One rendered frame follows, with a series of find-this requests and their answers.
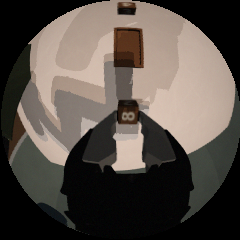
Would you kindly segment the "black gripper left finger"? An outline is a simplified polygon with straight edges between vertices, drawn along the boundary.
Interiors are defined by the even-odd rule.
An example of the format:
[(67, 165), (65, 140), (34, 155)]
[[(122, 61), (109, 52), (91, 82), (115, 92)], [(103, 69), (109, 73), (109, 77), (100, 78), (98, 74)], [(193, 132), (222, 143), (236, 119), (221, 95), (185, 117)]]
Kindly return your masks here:
[(117, 161), (116, 122), (118, 110), (113, 111), (94, 128), (90, 128), (70, 151), (60, 192), (67, 196), (70, 186), (80, 177), (103, 172), (105, 165)]

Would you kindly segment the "brown wooden cube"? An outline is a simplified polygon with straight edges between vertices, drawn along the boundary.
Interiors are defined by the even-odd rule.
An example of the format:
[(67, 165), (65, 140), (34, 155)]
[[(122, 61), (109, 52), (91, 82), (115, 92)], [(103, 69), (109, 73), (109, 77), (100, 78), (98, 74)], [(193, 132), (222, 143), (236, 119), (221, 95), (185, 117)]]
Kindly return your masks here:
[(136, 100), (119, 100), (118, 124), (137, 124), (139, 106)]
[(135, 15), (136, 4), (131, 2), (118, 2), (118, 14)]

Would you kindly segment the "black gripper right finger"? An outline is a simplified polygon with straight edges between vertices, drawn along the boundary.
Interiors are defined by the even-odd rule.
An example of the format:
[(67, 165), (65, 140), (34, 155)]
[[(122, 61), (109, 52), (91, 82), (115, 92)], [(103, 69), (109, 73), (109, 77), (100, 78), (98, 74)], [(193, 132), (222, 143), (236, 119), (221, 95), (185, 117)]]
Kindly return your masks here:
[(182, 176), (192, 191), (194, 185), (191, 164), (180, 143), (167, 129), (161, 127), (140, 110), (138, 122), (142, 125), (141, 133), (144, 145), (142, 147), (142, 162), (145, 163), (146, 173), (151, 165), (157, 164), (159, 171), (171, 171)]

